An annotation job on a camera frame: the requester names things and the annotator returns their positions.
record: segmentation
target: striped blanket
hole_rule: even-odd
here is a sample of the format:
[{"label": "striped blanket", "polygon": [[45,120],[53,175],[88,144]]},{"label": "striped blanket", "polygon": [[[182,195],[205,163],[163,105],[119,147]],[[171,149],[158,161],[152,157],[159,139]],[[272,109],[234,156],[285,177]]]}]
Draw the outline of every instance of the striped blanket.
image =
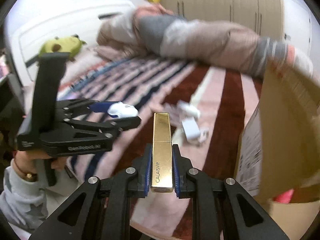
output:
[{"label": "striped blanket", "polygon": [[[172,141],[181,155],[210,177],[232,177],[240,133],[259,101],[262,81],[231,70],[174,59],[134,58],[105,66],[103,74],[82,81],[68,98],[116,100],[139,110],[141,125],[123,132],[111,152],[75,156],[68,166],[80,181],[95,175],[108,178],[131,165],[152,142],[153,113],[164,103],[191,102],[201,111],[199,126],[209,128],[200,147],[186,143],[181,129],[172,127]],[[82,119],[103,122],[108,117],[91,113]],[[155,239],[191,239],[192,205],[175,193],[149,192],[131,204],[131,226]]]}]

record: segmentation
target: sleeve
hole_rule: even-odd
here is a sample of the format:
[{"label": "sleeve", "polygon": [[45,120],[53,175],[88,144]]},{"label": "sleeve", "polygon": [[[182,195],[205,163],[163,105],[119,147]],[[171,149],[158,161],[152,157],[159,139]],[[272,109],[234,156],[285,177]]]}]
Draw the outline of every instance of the sleeve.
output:
[{"label": "sleeve", "polygon": [[46,196],[39,183],[21,179],[11,166],[4,171],[0,209],[9,223],[30,233],[48,216]]}]

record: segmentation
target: headboard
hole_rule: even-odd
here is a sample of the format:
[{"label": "headboard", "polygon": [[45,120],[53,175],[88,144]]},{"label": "headboard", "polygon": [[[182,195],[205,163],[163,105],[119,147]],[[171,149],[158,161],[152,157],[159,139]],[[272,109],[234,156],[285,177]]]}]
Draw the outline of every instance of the headboard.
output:
[{"label": "headboard", "polygon": [[89,2],[50,17],[35,18],[20,27],[9,37],[8,45],[22,86],[29,86],[35,80],[38,70],[35,59],[47,40],[77,34],[88,45],[94,45],[101,21],[132,7],[128,0]]}]

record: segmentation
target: green frog plush toy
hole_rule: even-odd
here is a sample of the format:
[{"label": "green frog plush toy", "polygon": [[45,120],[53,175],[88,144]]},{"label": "green frog plush toy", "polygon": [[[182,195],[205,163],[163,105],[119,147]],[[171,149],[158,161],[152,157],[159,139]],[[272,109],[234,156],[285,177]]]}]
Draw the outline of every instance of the green frog plush toy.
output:
[{"label": "green frog plush toy", "polygon": [[69,52],[69,59],[73,61],[74,56],[80,52],[84,44],[86,44],[86,42],[81,41],[78,35],[68,36],[64,38],[56,37],[54,40],[49,40],[44,45],[42,45],[38,56],[41,57],[44,53]]}]

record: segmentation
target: cardboard box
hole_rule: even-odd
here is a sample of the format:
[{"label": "cardboard box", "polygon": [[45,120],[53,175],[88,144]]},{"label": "cardboard box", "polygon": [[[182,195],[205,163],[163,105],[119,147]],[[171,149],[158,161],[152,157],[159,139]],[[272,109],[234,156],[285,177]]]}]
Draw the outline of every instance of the cardboard box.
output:
[{"label": "cardboard box", "polygon": [[[236,180],[300,239],[320,209],[320,82],[269,62],[257,109],[239,138]],[[295,189],[293,204],[271,199]]]}]

